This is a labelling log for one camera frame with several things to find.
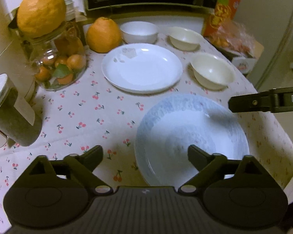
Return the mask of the cream bowl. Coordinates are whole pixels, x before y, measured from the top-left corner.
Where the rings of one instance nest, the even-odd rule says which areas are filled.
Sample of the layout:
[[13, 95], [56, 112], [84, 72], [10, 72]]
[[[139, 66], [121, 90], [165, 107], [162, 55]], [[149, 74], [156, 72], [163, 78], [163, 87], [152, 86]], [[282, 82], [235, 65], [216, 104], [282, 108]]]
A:
[[171, 44], [182, 51], [194, 51], [204, 40], [199, 33], [183, 27], [170, 27], [168, 32]]
[[233, 66], [213, 54], [198, 52], [192, 56], [190, 64], [195, 79], [206, 89], [223, 90], [236, 80]]

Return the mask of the blue patterned white plate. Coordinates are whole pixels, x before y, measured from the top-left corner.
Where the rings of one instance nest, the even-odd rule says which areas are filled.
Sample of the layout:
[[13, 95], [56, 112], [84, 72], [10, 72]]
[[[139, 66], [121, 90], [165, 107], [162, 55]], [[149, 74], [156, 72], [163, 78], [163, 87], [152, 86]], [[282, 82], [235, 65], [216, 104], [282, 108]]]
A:
[[171, 95], [154, 105], [137, 129], [135, 157], [145, 181], [179, 188], [194, 177], [190, 145], [231, 160], [249, 154], [245, 133], [228, 108], [202, 96]]

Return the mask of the white porcelain bowl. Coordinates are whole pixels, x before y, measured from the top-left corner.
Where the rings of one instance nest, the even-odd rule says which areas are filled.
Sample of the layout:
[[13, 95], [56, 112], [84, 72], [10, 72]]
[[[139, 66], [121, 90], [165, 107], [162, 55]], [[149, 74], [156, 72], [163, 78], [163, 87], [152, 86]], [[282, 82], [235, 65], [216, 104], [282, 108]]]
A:
[[126, 22], [120, 26], [123, 40], [127, 44], [149, 43], [157, 41], [159, 29], [155, 24], [144, 21]]

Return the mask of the plastic bag of snacks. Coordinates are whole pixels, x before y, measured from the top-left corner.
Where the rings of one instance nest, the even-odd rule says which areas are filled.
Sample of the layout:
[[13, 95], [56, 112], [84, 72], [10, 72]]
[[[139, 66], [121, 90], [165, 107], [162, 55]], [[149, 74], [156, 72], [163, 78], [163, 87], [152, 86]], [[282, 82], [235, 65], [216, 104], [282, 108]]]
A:
[[247, 28], [235, 21], [224, 21], [219, 28], [207, 37], [217, 48], [253, 55], [255, 38]]

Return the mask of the dark jar with white lid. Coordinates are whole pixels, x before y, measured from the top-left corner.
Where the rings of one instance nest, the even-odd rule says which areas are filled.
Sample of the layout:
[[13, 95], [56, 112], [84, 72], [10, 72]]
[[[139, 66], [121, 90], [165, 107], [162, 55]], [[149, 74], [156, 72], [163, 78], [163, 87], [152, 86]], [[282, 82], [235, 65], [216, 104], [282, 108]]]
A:
[[7, 74], [0, 74], [0, 147], [8, 139], [32, 145], [40, 135], [42, 119], [18, 92]]

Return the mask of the grey refrigerator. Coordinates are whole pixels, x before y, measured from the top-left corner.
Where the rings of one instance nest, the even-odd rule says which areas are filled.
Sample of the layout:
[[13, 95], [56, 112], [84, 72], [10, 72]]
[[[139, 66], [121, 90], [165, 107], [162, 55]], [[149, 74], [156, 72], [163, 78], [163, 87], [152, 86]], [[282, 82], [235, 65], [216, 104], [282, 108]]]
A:
[[247, 76], [257, 91], [293, 86], [293, 0], [277, 1], [280, 5], [274, 6], [273, 14], [265, 20], [271, 26], [261, 35], [264, 51]]

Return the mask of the red snack box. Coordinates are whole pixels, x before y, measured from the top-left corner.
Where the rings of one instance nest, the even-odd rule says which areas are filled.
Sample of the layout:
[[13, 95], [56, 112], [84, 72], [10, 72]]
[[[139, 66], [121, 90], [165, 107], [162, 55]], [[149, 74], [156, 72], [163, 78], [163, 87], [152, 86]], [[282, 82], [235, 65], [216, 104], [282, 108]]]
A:
[[223, 22], [233, 20], [240, 2], [241, 0], [217, 0], [214, 12], [204, 20], [202, 36], [210, 36]]

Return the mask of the glass jar of kumquats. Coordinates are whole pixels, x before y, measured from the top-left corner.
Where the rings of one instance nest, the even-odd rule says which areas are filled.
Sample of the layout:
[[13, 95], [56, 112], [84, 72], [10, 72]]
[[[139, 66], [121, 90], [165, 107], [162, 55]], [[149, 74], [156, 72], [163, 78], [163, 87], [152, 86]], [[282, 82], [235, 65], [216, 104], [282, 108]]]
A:
[[87, 59], [80, 37], [78, 25], [72, 20], [30, 41], [33, 50], [29, 64], [39, 86], [47, 91], [58, 91], [82, 76]]

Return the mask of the plain white plate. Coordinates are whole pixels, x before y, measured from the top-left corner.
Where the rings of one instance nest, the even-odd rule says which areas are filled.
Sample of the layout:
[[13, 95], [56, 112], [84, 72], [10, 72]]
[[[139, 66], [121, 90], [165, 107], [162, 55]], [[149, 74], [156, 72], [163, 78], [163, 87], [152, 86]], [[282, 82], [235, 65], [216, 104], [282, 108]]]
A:
[[154, 44], [117, 47], [102, 60], [104, 77], [116, 88], [133, 94], [155, 94], [175, 85], [182, 76], [180, 59]]

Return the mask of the orange citrus fruit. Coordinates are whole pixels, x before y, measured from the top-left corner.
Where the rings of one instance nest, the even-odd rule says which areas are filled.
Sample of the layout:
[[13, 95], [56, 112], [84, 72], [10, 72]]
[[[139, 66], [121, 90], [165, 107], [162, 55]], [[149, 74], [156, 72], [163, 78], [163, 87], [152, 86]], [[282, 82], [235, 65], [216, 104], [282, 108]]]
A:
[[86, 41], [94, 52], [108, 53], [122, 44], [122, 33], [115, 21], [100, 17], [88, 28]]

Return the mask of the white air fryer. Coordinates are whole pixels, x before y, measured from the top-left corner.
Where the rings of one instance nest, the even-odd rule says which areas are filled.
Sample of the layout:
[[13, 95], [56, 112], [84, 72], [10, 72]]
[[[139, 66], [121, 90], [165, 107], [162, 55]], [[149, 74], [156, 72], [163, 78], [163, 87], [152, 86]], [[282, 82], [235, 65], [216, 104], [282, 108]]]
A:
[[36, 87], [33, 72], [19, 40], [8, 28], [9, 22], [6, 1], [0, 0], [0, 74], [7, 74], [19, 93], [30, 101]]

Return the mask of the large yellow pomelo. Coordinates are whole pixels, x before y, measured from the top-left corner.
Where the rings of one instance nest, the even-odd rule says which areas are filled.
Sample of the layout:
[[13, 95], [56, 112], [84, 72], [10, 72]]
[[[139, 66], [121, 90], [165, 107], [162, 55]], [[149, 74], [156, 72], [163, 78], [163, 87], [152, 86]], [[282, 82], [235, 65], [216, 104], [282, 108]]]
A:
[[22, 0], [8, 28], [31, 39], [42, 37], [65, 21], [66, 11], [64, 0]]

